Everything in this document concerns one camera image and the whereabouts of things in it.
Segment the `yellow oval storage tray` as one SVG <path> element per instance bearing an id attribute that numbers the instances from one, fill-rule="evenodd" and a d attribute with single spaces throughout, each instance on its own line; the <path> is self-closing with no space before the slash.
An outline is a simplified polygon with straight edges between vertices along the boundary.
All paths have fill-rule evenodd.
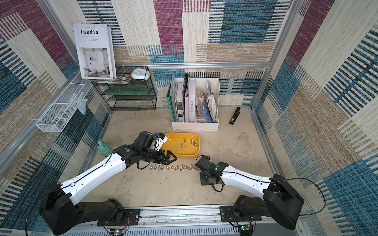
<path id="1" fill-rule="evenodd" d="M 200 137 L 193 133 L 170 132 L 166 134 L 167 142 L 161 147 L 170 150 L 177 158 L 193 159 L 200 152 Z"/>

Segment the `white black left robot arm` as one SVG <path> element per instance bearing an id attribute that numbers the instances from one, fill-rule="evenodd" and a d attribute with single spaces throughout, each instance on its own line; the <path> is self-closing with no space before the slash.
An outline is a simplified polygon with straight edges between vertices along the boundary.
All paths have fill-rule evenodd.
<path id="1" fill-rule="evenodd" d="M 55 236 L 91 221 L 125 224 L 125 208 L 117 200 L 85 203 L 82 199 L 115 174 L 140 161 L 159 165 L 176 161 L 177 157 L 171 151 L 161 148 L 167 140 L 163 133 L 154 135 L 143 131 L 131 145 L 115 148 L 103 161 L 82 174 L 61 184 L 48 184 L 42 192 L 40 216 Z"/>

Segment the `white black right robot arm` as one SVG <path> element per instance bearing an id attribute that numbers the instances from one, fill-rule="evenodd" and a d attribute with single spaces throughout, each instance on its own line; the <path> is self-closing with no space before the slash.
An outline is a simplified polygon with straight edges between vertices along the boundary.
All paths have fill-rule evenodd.
<path id="1" fill-rule="evenodd" d="M 202 186 L 232 186 L 253 195 L 240 195 L 231 208 L 222 211 L 224 221 L 243 229 L 239 222 L 251 222 L 260 216 L 267 216 L 288 230 L 295 229 L 304 199 L 282 176 L 256 176 L 224 162 L 215 164 L 204 155 L 197 158 L 195 165 L 200 170 Z"/>

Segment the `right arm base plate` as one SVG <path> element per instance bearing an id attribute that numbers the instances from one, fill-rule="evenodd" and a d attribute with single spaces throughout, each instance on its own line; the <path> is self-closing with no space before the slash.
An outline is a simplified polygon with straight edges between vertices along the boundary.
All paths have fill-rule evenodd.
<path id="1" fill-rule="evenodd" d="M 223 223 L 229 223 L 229 222 L 255 222 L 255 221 L 261 221 L 262 217 L 259 215 L 252 215 L 247 216 L 246 214 L 234 210 L 232 206 L 220 206 L 220 217 L 221 221 Z"/>

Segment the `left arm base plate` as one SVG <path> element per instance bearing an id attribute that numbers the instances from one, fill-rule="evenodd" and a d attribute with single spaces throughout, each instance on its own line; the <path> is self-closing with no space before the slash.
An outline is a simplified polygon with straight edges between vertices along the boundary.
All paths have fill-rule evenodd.
<path id="1" fill-rule="evenodd" d="M 98 221 L 97 226 L 136 226 L 139 223 L 140 213 L 141 209 L 138 208 L 124 209 L 122 213 L 110 220 Z"/>

